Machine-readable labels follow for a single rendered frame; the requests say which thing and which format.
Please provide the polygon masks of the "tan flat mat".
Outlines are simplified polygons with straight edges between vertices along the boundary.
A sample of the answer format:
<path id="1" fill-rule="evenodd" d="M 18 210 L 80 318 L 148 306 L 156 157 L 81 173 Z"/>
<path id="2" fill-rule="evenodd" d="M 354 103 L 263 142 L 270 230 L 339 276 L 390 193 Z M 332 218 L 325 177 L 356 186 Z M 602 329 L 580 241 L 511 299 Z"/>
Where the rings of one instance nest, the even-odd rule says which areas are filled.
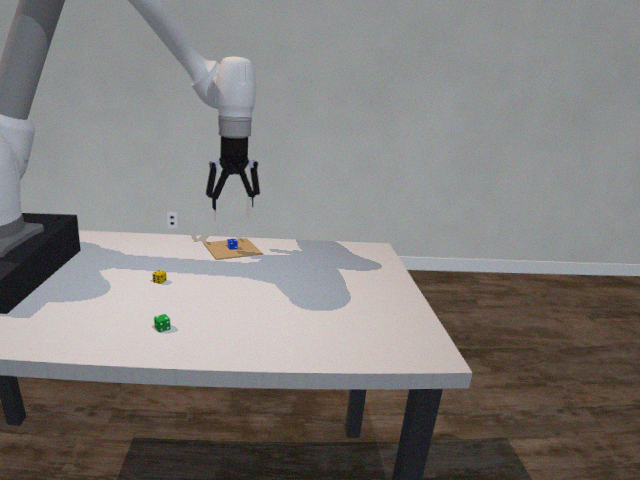
<path id="1" fill-rule="evenodd" d="M 227 247 L 227 240 L 204 242 L 203 244 L 216 260 L 263 255 L 263 253 L 247 238 L 236 240 L 238 241 L 237 249 L 229 249 Z"/>

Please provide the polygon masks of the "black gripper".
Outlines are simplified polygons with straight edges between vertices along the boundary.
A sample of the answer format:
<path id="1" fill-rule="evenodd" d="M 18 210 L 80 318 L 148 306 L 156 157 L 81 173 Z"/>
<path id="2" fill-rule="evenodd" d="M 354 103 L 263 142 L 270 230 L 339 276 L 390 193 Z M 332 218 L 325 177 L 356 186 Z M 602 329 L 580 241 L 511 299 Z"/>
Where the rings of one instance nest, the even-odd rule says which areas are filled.
<path id="1" fill-rule="evenodd" d="M 246 155 L 246 156 L 244 156 Z M 249 164 L 252 178 L 253 191 L 248 181 L 245 168 Z M 214 189 L 216 169 L 221 165 L 223 168 L 218 183 Z M 253 198 L 260 194 L 257 174 L 258 162 L 248 159 L 248 137 L 246 138 L 226 138 L 221 136 L 221 157 L 219 161 L 210 161 L 210 173 L 207 184 L 206 195 L 212 198 L 214 209 L 214 220 L 219 222 L 219 195 L 229 175 L 240 174 L 247 196 L 246 217 L 252 219 Z M 225 173 L 226 172 L 226 173 Z M 213 192 L 214 189 L 214 192 Z"/>

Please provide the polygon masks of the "green die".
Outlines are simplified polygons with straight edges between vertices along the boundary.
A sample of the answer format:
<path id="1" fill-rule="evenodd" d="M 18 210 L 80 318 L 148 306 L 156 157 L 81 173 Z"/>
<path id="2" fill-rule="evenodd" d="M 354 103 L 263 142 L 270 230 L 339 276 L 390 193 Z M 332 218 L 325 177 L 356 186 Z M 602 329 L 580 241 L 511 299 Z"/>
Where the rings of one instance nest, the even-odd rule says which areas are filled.
<path id="1" fill-rule="evenodd" d="M 155 316 L 154 325 L 158 332 L 170 330 L 170 319 L 166 314 Z"/>

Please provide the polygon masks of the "yellow die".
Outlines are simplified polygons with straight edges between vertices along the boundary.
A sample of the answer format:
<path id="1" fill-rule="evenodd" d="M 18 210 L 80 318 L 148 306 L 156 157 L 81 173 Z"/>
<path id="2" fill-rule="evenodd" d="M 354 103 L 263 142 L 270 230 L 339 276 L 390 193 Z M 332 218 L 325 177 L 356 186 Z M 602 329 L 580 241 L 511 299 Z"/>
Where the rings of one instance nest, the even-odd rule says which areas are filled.
<path id="1" fill-rule="evenodd" d="M 167 281 L 167 276 L 165 271 L 157 270 L 156 272 L 152 273 L 152 275 L 153 275 L 154 283 L 162 284 L 165 281 Z"/>

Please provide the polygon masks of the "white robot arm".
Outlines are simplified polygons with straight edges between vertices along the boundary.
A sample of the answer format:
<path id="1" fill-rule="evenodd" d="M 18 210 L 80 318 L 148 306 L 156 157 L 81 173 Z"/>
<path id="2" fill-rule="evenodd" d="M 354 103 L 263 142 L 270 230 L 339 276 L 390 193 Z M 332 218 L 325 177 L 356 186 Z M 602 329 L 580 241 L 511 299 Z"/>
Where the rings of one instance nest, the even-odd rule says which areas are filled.
<path id="1" fill-rule="evenodd" d="M 252 62 L 242 57 L 226 57 L 221 64 L 206 60 L 186 40 L 161 0 L 128 1 L 188 72 L 199 98 L 218 109 L 219 135 L 251 136 L 256 94 Z M 20 176 L 27 169 L 35 134 L 29 112 L 64 2 L 19 0 L 1 57 L 0 258 L 44 231 L 43 224 L 23 223 Z"/>

